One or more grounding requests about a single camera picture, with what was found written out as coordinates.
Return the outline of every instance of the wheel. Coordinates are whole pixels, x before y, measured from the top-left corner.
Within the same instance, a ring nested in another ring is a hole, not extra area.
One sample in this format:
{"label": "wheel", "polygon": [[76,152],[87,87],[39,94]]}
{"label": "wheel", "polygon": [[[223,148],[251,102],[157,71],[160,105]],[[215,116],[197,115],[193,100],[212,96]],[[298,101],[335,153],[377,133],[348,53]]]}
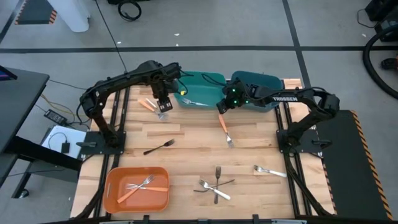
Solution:
{"label": "wheel", "polygon": [[28,196],[29,196],[29,191],[26,190],[26,189],[24,189],[24,190],[21,192],[21,195],[19,196],[19,198],[25,198],[25,197],[28,197]]}

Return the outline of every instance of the floor tile line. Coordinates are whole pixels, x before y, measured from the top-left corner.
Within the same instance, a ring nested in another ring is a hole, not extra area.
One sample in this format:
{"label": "floor tile line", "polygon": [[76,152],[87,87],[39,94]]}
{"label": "floor tile line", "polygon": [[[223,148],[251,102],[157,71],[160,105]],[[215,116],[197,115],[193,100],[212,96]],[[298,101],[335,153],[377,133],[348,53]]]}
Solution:
{"label": "floor tile line", "polygon": [[15,6],[14,10],[12,11],[10,17],[8,18],[6,25],[4,25],[4,27],[2,28],[2,31],[0,32],[0,44],[1,44],[2,40],[4,39],[4,37],[6,36],[8,29],[12,25],[12,22],[14,21],[15,17],[18,15],[19,8],[21,8],[21,5],[24,1],[25,0],[18,1],[17,5]]}
{"label": "floor tile line", "polygon": [[[120,52],[184,52],[184,51],[363,51],[362,46],[191,46],[191,47],[120,47]],[[373,46],[372,50],[398,50],[398,46]],[[0,49],[0,54],[40,54],[40,53],[109,53],[116,52],[112,47],[57,48],[57,49]]]}
{"label": "floor tile line", "polygon": [[287,23],[289,25],[290,34],[291,34],[292,40],[293,40],[293,45],[295,47],[298,66],[300,67],[301,76],[303,78],[303,84],[305,87],[311,87],[310,77],[308,76],[307,66],[305,65],[303,52],[300,48],[300,41],[299,41],[299,37],[297,35],[296,27],[294,26],[293,16],[292,16],[292,12],[290,10],[289,2],[287,0],[282,0],[282,3],[284,5]]}

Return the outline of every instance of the computer monitor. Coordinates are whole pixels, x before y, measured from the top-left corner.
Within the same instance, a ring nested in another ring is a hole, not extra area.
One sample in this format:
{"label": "computer monitor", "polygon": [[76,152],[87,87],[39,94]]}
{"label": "computer monitor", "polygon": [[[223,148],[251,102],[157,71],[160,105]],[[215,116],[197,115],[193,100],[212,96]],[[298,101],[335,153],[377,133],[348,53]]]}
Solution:
{"label": "computer monitor", "polygon": [[0,81],[16,80],[18,77],[0,65]]}

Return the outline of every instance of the black desk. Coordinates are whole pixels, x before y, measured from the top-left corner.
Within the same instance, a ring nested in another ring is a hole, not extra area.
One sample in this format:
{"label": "black desk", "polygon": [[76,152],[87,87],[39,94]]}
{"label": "black desk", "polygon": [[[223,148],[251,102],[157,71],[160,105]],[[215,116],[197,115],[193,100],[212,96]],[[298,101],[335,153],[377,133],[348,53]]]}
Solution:
{"label": "black desk", "polygon": [[[0,187],[17,159],[44,161],[67,169],[80,170],[81,161],[16,136],[49,80],[42,73],[8,68],[17,80],[0,82]],[[23,176],[18,188],[29,179]]]}

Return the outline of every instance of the orange handle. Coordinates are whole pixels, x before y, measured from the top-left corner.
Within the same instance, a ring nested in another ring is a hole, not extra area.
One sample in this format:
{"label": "orange handle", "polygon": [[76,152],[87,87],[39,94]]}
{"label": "orange handle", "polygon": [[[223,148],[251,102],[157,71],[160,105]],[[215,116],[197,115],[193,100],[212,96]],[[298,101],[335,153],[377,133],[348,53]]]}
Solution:
{"label": "orange handle", "polygon": [[142,100],[138,101],[142,106],[145,106],[146,108],[148,108],[149,110],[151,110],[152,112],[155,112],[155,109],[153,109],[151,106],[149,106],[147,103],[145,103]]}
{"label": "orange handle", "polygon": [[225,131],[225,133],[227,133],[226,126],[225,126],[225,123],[224,123],[224,119],[223,119],[223,116],[221,114],[218,115],[218,119],[219,119],[219,121],[220,121],[220,123],[221,123],[221,125],[222,125],[222,127],[223,127],[223,129]]}
{"label": "orange handle", "polygon": [[136,192],[138,188],[132,189],[129,191],[129,193],[123,195],[121,198],[118,199],[118,203],[124,202],[127,198],[129,198],[134,192]]}
{"label": "orange handle", "polygon": [[154,191],[160,191],[160,192],[168,192],[169,189],[167,187],[146,187],[146,190],[154,190]]}

